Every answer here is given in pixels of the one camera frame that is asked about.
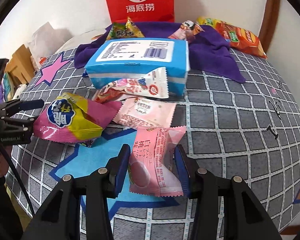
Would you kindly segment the person left hand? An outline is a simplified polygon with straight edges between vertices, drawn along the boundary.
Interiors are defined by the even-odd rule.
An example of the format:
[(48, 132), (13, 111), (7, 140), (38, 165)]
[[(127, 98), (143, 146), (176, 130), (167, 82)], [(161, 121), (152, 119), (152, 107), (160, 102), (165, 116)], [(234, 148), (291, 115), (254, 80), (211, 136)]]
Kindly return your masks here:
[[(11, 159), (12, 146), (6, 146), (5, 150)], [(6, 176), (8, 169), (9, 169), (9, 164), (4, 158), (4, 156), (0, 153), (0, 177)]]

